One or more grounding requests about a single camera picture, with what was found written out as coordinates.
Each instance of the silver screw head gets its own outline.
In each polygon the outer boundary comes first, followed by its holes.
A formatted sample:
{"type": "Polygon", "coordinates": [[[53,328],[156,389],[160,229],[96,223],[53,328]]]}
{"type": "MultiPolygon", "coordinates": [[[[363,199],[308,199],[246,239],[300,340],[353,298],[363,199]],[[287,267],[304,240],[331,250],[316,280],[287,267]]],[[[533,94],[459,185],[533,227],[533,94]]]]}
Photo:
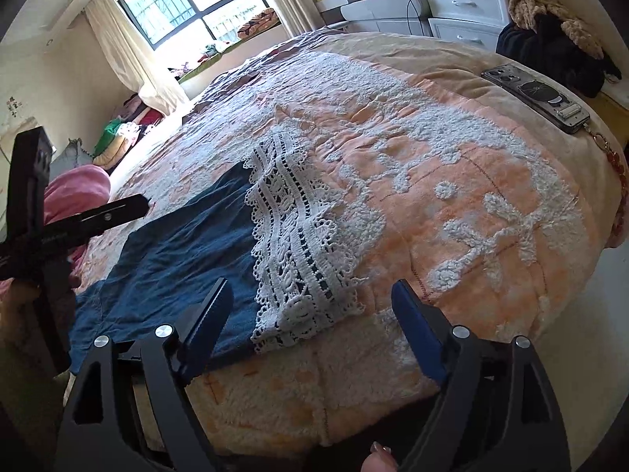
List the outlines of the silver screw head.
{"type": "Polygon", "coordinates": [[[519,348],[526,349],[531,347],[531,341],[524,336],[518,336],[515,338],[515,345],[519,348]]]}
{"type": "Polygon", "coordinates": [[[470,331],[464,326],[455,326],[452,328],[452,335],[459,339],[467,339],[470,336],[470,331]]]}
{"type": "Polygon", "coordinates": [[[102,348],[103,346],[106,346],[108,342],[109,342],[109,337],[98,336],[96,337],[96,339],[94,339],[94,346],[96,346],[97,348],[102,348]]]}
{"type": "Polygon", "coordinates": [[[155,329],[155,335],[157,337],[168,337],[170,334],[172,334],[172,326],[170,326],[169,324],[164,324],[162,326],[158,326],[155,329]]]}

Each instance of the black clamp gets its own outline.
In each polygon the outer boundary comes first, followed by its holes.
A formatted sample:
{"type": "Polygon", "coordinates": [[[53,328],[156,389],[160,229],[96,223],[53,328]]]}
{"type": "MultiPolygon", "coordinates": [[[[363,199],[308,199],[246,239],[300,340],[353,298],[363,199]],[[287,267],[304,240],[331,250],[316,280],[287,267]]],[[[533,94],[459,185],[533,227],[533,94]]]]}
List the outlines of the black clamp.
{"type": "Polygon", "coordinates": [[[219,278],[202,303],[144,339],[114,343],[97,337],[65,407],[55,470],[221,470],[184,388],[202,374],[233,305],[231,287],[219,278]],[[146,380],[166,453],[151,451],[144,439],[135,375],[146,380]]]}
{"type": "Polygon", "coordinates": [[[149,202],[142,195],[133,195],[44,225],[44,193],[51,159],[52,146],[42,127],[16,136],[9,171],[7,237],[0,243],[0,280],[18,278],[40,287],[41,294],[26,307],[25,317],[39,328],[33,338],[42,341],[33,358],[55,376],[70,366],[67,336],[72,321],[55,318],[51,308],[64,296],[74,295],[68,251],[112,227],[145,216],[149,202]]]}
{"type": "Polygon", "coordinates": [[[478,339],[405,280],[391,300],[421,370],[441,386],[401,472],[570,472],[561,411],[530,340],[478,339]]]}

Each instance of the knit blanket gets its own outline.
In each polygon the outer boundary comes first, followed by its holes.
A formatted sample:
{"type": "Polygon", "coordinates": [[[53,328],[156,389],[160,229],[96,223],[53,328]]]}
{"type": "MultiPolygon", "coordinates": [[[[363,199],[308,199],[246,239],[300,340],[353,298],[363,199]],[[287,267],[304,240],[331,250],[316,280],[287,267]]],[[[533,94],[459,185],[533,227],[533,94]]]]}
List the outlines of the knit blanket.
{"type": "Polygon", "coordinates": [[[518,27],[537,31],[535,16],[552,13],[561,19],[561,29],[583,52],[600,60],[603,47],[590,25],[555,0],[509,0],[509,15],[518,27]]]}

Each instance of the drawer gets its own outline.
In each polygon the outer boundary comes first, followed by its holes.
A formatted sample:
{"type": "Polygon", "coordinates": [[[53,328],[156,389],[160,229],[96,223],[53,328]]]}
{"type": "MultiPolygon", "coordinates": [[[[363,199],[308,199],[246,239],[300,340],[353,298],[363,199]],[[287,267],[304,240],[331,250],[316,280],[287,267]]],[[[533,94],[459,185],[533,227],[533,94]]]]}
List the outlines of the drawer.
{"type": "Polygon", "coordinates": [[[494,26],[509,24],[508,0],[429,0],[434,17],[461,19],[494,26]]]}
{"type": "Polygon", "coordinates": [[[455,19],[429,19],[430,28],[437,39],[445,41],[460,42],[468,46],[476,46],[488,50],[496,51],[498,36],[502,28],[499,26],[470,23],[469,21],[458,21],[455,19]]]}
{"type": "Polygon", "coordinates": [[[341,14],[348,21],[360,21],[364,19],[393,19],[424,18],[430,15],[428,0],[413,0],[413,5],[408,0],[362,0],[341,7],[341,14]]]}
{"type": "Polygon", "coordinates": [[[357,33],[357,32],[379,32],[378,22],[375,20],[369,21],[351,21],[349,25],[347,25],[347,31],[349,33],[357,33]]]}

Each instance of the window frame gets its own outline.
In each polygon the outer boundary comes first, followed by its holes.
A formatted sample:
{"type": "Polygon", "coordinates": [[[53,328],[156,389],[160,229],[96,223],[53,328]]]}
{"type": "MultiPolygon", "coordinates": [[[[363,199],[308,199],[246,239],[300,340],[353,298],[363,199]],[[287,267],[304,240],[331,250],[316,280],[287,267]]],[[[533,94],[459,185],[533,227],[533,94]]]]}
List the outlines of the window frame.
{"type": "MultiPolygon", "coordinates": [[[[153,48],[153,50],[156,50],[163,43],[165,43],[168,39],[170,39],[171,37],[174,37],[175,35],[177,35],[181,30],[183,30],[184,28],[188,27],[188,25],[192,24],[192,22],[196,21],[197,19],[201,20],[201,22],[205,26],[206,30],[208,31],[208,33],[212,37],[212,40],[215,41],[216,40],[215,34],[212,32],[212,29],[209,27],[209,25],[205,22],[205,19],[203,19],[203,18],[205,16],[207,16],[208,14],[214,12],[215,10],[218,10],[221,7],[227,5],[228,3],[231,3],[232,1],[234,1],[234,0],[220,0],[220,1],[216,2],[215,4],[210,5],[207,9],[205,9],[203,11],[200,11],[199,7],[197,7],[197,5],[194,3],[194,0],[188,0],[188,2],[190,3],[190,5],[192,6],[192,8],[194,10],[194,14],[191,17],[189,17],[188,19],[186,19],[183,23],[177,25],[176,28],[174,28],[172,31],[168,32],[164,37],[159,39],[155,44],[153,44],[151,42],[151,40],[149,39],[149,36],[144,31],[144,28],[142,28],[142,26],[140,25],[138,20],[135,18],[135,16],[133,15],[133,12],[131,12],[131,9],[129,9],[129,6],[125,2],[125,0],[118,0],[118,4],[125,11],[127,17],[131,20],[131,22],[137,28],[137,30],[140,32],[140,34],[142,34],[142,37],[144,37],[146,42],[149,43],[149,45],[151,46],[151,48],[153,48]]],[[[266,7],[269,6],[269,4],[268,4],[268,2],[266,0],[262,0],[262,3],[266,7]]]]}

